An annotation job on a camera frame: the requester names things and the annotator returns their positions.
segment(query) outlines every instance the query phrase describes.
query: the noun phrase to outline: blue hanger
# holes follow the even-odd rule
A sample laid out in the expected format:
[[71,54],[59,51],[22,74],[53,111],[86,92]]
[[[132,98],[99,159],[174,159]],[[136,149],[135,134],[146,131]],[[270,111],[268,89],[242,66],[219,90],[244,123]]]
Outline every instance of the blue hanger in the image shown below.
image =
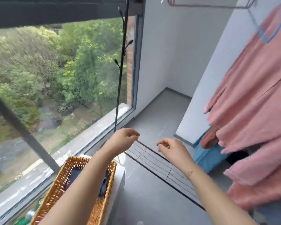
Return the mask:
[[258,24],[257,24],[257,22],[256,22],[256,19],[254,18],[254,16],[253,16],[253,14],[252,14],[252,12],[251,12],[250,9],[248,9],[248,13],[249,13],[249,15],[250,15],[250,17],[251,17],[251,20],[253,21],[253,24],[254,24],[255,27],[256,27],[256,30],[258,31],[259,36],[262,38],[262,41],[263,41],[264,43],[269,43],[269,42],[273,39],[273,37],[275,37],[275,36],[277,35],[278,31],[281,29],[281,22],[280,22],[279,25],[278,25],[277,30],[275,31],[275,33],[268,39],[268,38],[265,36],[265,34],[263,33],[262,28],[260,28],[260,27],[258,26]]

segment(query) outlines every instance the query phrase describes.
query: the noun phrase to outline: person's right arm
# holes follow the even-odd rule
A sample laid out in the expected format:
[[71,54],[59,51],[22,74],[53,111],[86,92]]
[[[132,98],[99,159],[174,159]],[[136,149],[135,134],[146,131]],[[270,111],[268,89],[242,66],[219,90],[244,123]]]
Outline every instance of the person's right arm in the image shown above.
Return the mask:
[[215,225],[256,225],[257,223],[194,163],[183,143],[164,138],[157,143],[160,151],[193,184],[203,207]]

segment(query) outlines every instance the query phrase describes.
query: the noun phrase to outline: window frame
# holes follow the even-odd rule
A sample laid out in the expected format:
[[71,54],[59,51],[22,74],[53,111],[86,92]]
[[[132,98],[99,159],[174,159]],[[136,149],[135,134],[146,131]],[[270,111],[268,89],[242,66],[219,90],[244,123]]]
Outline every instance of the window frame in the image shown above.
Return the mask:
[[[6,27],[20,27],[28,25],[43,25],[53,23],[67,23],[80,22],[86,20],[106,19],[119,17],[118,7],[122,11],[126,8],[126,0],[92,0],[92,3],[8,3],[0,2],[0,28]],[[131,109],[118,117],[117,129],[124,127],[132,118],[133,112],[136,109],[138,79],[141,60],[141,45],[143,36],[144,23],[144,9],[146,0],[130,0],[129,16],[135,16],[135,31],[134,31],[134,54],[133,54],[133,74],[132,74],[132,88],[131,88]],[[71,12],[82,11],[82,14],[72,15]],[[40,17],[40,20],[35,20],[34,17],[44,16],[49,11],[55,11],[54,14],[49,14],[46,17]],[[62,14],[66,13],[67,18],[62,19]],[[0,98],[0,114],[7,117],[7,120],[12,126],[17,127],[16,130],[21,133],[21,136],[26,137],[26,140],[31,141],[29,144],[31,149],[43,159],[43,161],[53,169],[54,173],[42,181],[36,188],[31,190],[21,201],[0,215],[0,225],[9,223],[23,210],[28,208],[40,195],[45,193],[53,183],[56,175],[61,167],[55,162],[51,155],[49,155],[40,143],[34,138],[32,134],[25,128],[12,111],[4,104]],[[95,139],[88,142],[85,146],[80,148],[73,156],[80,154],[93,155],[100,149],[101,145],[110,138],[113,134],[114,122],[105,129]]]

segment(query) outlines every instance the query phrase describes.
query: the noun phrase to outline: wrist tattoo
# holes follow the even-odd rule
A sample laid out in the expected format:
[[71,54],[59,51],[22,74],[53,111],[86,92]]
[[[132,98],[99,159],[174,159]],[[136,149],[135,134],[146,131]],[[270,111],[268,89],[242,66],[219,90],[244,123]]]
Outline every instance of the wrist tattoo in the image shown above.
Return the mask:
[[187,174],[188,177],[190,177],[190,176],[193,174],[193,171],[190,170],[190,171],[188,171],[186,174]]

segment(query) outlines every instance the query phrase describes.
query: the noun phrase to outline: window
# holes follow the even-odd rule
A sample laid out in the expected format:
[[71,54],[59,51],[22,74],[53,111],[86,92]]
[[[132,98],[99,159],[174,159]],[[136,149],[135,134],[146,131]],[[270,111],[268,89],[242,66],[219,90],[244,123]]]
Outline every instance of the window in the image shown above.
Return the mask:
[[[128,18],[127,42],[137,18]],[[0,99],[61,166],[114,122],[123,21],[96,19],[0,29]],[[134,47],[126,51],[119,116],[133,101]],[[0,216],[53,170],[0,113]]]

